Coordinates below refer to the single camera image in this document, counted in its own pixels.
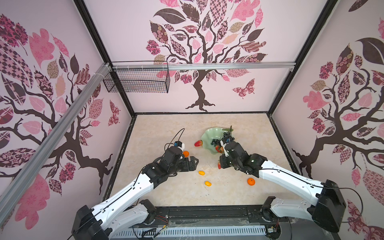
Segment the aluminium rail left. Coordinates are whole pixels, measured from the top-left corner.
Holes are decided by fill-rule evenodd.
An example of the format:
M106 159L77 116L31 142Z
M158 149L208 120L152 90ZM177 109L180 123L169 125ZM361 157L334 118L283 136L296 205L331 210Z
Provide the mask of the aluminium rail left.
M39 145L31 159L1 195L1 224L3 224L11 214L20 198L32 184L32 181L35 179L44 163L49 159L49 156L67 132L68 128L70 128L72 122L74 122L75 118L79 115L82 107L86 105L94 90L110 70L110 63L103 63L99 67L91 77L90 82L83 88L82 93L74 100L63 117L53 127L51 133L43 143Z

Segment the white vented strip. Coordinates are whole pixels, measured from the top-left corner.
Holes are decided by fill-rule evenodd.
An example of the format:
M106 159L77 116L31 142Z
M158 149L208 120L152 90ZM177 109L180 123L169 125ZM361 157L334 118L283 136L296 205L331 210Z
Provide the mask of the white vented strip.
M222 227L173 227L173 228L130 228L117 233L113 239L180 239L182 237L237 237L265 236L264 226L222 226Z

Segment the dark grape bunch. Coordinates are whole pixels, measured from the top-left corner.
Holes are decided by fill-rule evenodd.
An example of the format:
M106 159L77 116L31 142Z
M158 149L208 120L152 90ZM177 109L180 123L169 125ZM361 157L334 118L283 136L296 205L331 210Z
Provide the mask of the dark grape bunch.
M214 137L211 140L211 145L216 147L216 146L222 146L223 144L227 144L230 142L233 142L235 138L232 136L232 132L234 130L232 128L227 128L227 129L222 129L221 133L219 134L218 137Z

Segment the aluminium rail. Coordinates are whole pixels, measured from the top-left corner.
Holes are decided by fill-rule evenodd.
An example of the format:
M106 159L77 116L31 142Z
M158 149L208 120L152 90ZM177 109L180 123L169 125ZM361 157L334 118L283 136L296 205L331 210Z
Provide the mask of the aluminium rail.
M1 224L3 224L11 214L20 198L32 184L32 181L35 179L44 163L49 159L49 156L67 132L68 128L70 128L72 122L74 122L75 118L79 115L82 107L86 105L94 90L110 70L110 63L103 63L99 67L91 77L90 82L83 88L82 93L74 100L63 117L53 127L51 133L43 143L39 145L31 159L1 195Z
M190 71L190 70L230 70L230 69L294 69L294 62L260 62L260 63L221 63L221 64L136 64L136 65L116 65L114 70L133 70L133 69L158 69L169 71Z

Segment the black base frame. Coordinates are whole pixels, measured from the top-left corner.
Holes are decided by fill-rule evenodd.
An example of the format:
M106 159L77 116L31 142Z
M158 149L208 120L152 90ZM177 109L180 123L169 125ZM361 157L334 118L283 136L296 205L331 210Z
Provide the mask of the black base frame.
M337 233L323 230L315 223L297 218L280 218L267 222L262 218L260 205L156 207L151 224L130 228L264 226L265 236L198 237L158 240L338 240Z

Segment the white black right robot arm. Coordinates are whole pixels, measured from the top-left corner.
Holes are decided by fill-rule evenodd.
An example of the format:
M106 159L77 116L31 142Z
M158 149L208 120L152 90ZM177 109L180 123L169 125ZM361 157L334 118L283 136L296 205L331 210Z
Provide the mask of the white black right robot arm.
M220 156L221 168L233 167L247 175L273 182L301 197L300 200L268 197L261 208L265 221L299 218L313 221L328 232L339 232L347 205L335 182L320 182L293 173L264 156L249 155L237 142L221 141L221 146L224 151Z

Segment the orange mandarin centre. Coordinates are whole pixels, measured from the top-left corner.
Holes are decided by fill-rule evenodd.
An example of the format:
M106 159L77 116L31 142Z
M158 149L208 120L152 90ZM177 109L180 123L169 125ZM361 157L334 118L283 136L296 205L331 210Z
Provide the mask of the orange mandarin centre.
M190 153L188 151L183 151L183 155L187 158L190 155Z

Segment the aluminium rail back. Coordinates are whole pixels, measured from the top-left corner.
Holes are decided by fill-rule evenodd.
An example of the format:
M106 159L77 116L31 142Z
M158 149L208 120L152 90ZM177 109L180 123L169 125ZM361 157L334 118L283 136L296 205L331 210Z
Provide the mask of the aluminium rail back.
M169 71L190 71L190 70L230 70L230 69L294 69L294 62L260 62L260 63L221 63L221 64L136 64L136 65L116 65L114 70L133 70L133 69L158 69Z

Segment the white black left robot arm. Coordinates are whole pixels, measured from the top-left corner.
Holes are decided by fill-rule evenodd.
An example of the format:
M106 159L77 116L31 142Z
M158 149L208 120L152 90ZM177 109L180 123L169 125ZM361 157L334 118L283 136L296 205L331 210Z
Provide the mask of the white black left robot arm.
M195 171L198 164L196 157L185 157L182 147L168 148L115 195L91 208L81 207L76 213L70 237L75 240L109 240L134 225L151 224L156 217L156 207L149 200L139 203L137 200L169 177L179 172Z

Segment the green scalloped fruit bowl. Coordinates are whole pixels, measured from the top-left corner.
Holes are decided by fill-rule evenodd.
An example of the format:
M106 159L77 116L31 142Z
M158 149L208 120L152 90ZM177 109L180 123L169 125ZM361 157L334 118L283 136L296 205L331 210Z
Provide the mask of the green scalloped fruit bowl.
M218 152L216 146L221 147L221 140L224 137L229 137L234 130L232 128L210 128L206 130L201 136L203 143L202 147L208 150L212 155L217 155Z

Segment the orange mandarin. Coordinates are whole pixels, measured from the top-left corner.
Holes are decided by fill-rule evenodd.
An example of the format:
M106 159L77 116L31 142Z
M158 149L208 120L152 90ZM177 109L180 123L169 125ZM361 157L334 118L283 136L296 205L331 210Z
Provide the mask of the orange mandarin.
M248 178L247 179L247 184L249 186L254 186L256 184L256 181L253 178Z
M190 153L188 151L183 151L183 155L187 158L190 155Z

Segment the orange mandarin right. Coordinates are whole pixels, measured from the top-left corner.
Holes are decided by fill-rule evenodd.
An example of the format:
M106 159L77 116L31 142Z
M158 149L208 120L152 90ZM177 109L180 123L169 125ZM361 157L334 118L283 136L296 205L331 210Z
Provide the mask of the orange mandarin right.
M248 178L247 179L247 184L249 186L254 186L256 184L256 181L253 178Z

